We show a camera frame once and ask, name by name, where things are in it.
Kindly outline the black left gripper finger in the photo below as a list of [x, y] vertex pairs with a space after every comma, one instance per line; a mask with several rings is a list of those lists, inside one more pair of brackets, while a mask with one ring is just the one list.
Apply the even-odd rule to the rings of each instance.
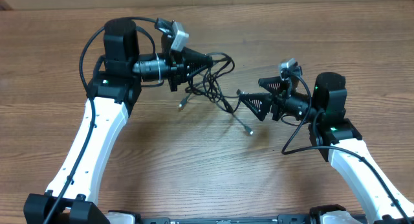
[[186, 77], [187, 78], [193, 78], [194, 76], [200, 74], [206, 69], [209, 69], [211, 67], [210, 64], [193, 64], [189, 65], [186, 69]]
[[182, 59], [185, 67], [189, 67], [190, 69], [200, 69], [201, 67], [209, 67], [213, 64], [211, 56], [187, 47], [184, 47], [182, 50]]

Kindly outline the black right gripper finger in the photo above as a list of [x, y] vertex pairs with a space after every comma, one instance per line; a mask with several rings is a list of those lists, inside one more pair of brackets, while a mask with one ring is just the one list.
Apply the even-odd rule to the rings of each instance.
[[287, 80], [282, 80], [280, 76], [260, 78], [258, 80], [258, 85], [273, 95], [279, 95], [289, 88], [289, 82]]
[[264, 121], [272, 105], [270, 93], [241, 93], [239, 101], [242, 102], [260, 121]]

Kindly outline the black USB cable metallic plugs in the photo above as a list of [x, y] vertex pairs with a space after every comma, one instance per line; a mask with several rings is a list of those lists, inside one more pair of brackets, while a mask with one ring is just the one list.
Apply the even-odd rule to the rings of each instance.
[[226, 96], [223, 94], [221, 86], [217, 81], [222, 75], [224, 75], [224, 73], [220, 73], [219, 71], [213, 73], [211, 69], [207, 69], [207, 71], [201, 75], [202, 80], [200, 82], [194, 83], [193, 80], [190, 80], [187, 88], [185, 88], [185, 92], [188, 95], [180, 101], [178, 108], [183, 109], [188, 103], [191, 95], [204, 96], [221, 111], [224, 111], [235, 118], [236, 121], [244, 127], [247, 135], [251, 136], [254, 134], [253, 129], [235, 115], [235, 112], [241, 103], [239, 101], [239, 96]]

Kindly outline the black USB cable matte plugs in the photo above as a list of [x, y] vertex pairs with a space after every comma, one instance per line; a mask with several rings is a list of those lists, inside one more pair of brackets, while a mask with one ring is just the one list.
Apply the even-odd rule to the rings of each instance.
[[207, 56], [221, 56], [220, 59], [213, 59], [213, 65], [206, 69], [206, 72], [202, 74], [202, 80], [194, 83], [193, 79], [188, 82], [185, 92], [188, 94], [180, 103], [181, 107], [184, 107], [186, 102], [190, 99], [190, 96], [204, 96], [211, 103], [215, 104], [222, 111], [233, 115], [238, 109], [240, 102], [233, 107], [228, 99], [238, 99], [239, 95], [228, 96], [223, 94], [223, 90], [218, 82], [222, 76], [230, 74], [235, 69], [235, 62], [224, 52], [211, 52]]

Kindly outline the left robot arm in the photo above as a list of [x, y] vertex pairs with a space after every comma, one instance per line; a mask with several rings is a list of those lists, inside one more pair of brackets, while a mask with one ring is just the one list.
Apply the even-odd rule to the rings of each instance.
[[23, 213], [27, 223], [139, 223], [126, 211], [103, 213], [98, 194], [114, 143], [126, 125], [146, 82], [168, 81], [171, 91], [213, 65], [207, 54], [187, 48], [188, 34], [176, 21], [158, 18], [161, 52], [141, 54], [136, 17], [108, 21], [99, 33], [105, 52], [90, 81], [81, 126], [68, 155], [43, 194], [30, 194]]

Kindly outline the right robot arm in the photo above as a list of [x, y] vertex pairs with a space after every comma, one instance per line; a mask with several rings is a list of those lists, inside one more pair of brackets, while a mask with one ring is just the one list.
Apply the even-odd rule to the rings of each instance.
[[271, 113], [275, 121], [294, 117], [299, 121], [298, 128], [308, 124], [311, 145], [296, 151], [318, 150], [352, 190], [368, 223], [412, 223], [413, 203], [387, 178], [360, 132], [345, 117], [345, 77], [321, 73], [314, 89], [301, 94], [296, 88], [303, 82], [300, 74], [283, 73], [259, 79], [266, 93], [237, 94], [259, 120]]

